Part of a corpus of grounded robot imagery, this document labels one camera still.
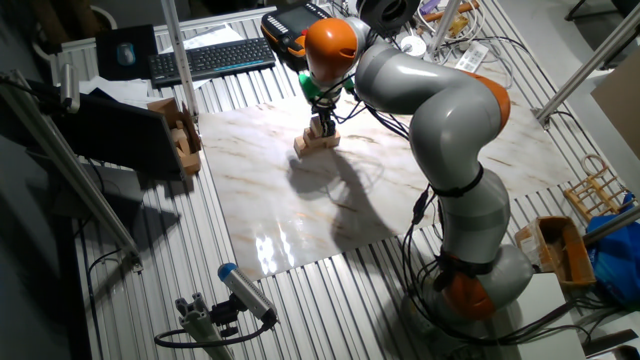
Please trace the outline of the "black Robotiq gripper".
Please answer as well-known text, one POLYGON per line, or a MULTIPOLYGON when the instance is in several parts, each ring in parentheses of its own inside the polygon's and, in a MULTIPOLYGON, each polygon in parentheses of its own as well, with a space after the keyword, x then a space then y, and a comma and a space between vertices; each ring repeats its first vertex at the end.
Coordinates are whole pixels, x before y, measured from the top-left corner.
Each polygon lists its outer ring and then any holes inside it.
POLYGON ((317 97, 312 100, 312 113, 319 116, 322 132, 327 132, 328 137, 334 136, 336 132, 335 122, 330 119, 338 102, 339 97, 317 97))

